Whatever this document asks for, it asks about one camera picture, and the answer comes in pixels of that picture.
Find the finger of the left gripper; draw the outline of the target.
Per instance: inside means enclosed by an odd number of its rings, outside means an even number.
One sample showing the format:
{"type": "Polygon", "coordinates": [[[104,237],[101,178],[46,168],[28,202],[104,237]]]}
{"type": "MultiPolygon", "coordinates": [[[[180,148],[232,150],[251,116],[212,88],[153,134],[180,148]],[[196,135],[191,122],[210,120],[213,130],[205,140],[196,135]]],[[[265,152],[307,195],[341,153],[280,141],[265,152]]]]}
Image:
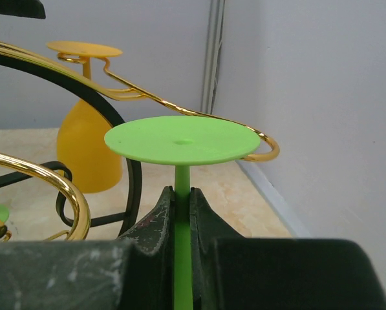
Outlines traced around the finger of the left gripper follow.
{"type": "Polygon", "coordinates": [[[0,0],[0,15],[45,19],[45,8],[39,0],[0,0]]]}

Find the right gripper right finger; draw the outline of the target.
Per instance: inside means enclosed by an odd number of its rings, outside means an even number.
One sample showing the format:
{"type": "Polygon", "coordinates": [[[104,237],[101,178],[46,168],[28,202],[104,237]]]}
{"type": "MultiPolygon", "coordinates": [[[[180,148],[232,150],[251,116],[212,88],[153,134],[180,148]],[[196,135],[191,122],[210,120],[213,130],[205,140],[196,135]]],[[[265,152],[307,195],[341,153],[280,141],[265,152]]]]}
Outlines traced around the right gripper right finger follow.
{"type": "Polygon", "coordinates": [[[332,238],[247,238],[191,190],[195,309],[386,309],[366,252],[332,238]]]}

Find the orange wine glass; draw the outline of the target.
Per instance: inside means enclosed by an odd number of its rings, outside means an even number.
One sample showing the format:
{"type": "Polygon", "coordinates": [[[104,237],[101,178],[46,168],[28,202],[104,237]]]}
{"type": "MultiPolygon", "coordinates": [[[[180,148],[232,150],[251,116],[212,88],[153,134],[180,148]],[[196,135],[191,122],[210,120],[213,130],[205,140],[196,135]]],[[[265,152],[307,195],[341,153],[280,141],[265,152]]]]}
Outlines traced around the orange wine glass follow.
{"type": "MultiPolygon", "coordinates": [[[[59,56],[76,56],[83,64],[83,76],[91,78],[92,57],[116,57],[122,51],[105,45],[76,41],[52,41],[47,47],[59,56]]],[[[122,177],[121,157],[105,144],[112,126],[86,101],[80,99],[58,130],[58,161],[72,172],[72,181],[83,193],[97,193],[114,187],[122,177]]]]}

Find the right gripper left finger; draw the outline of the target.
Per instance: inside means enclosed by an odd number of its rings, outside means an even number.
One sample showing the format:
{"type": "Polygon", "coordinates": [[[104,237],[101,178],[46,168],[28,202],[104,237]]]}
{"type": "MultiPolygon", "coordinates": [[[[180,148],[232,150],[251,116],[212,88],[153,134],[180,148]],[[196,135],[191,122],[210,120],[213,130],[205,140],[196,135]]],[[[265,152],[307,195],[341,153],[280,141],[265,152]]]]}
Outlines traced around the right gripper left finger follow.
{"type": "Polygon", "coordinates": [[[0,309],[171,309],[174,192],[115,240],[0,244],[0,309]]]}

